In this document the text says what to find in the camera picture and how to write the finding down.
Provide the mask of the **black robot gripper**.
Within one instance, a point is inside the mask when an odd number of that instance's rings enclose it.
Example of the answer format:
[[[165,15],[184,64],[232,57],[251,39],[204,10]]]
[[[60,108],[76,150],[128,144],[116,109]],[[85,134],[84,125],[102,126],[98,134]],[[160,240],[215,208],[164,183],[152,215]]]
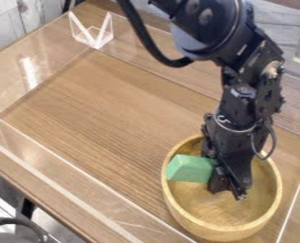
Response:
[[[231,191],[236,200],[247,199],[247,190],[252,188],[252,160],[259,157],[267,160],[261,150],[268,137],[277,142],[272,116],[282,111],[283,97],[282,77],[283,66],[275,61],[259,82],[251,86],[232,77],[224,80],[232,83],[224,86],[221,104],[216,113],[205,117],[204,134],[208,141],[203,153],[216,152],[219,165],[213,169],[209,191],[216,194]]]

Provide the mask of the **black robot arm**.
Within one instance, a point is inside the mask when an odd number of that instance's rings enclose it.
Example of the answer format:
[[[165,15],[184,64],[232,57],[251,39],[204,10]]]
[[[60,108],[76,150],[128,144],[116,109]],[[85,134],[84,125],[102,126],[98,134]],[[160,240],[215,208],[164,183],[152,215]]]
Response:
[[[264,144],[276,138],[273,115],[286,103],[283,49],[256,25],[248,0],[153,0],[169,15],[181,52],[221,67],[221,102],[204,117],[204,157],[216,160],[208,189],[247,198],[252,161],[267,159]]]

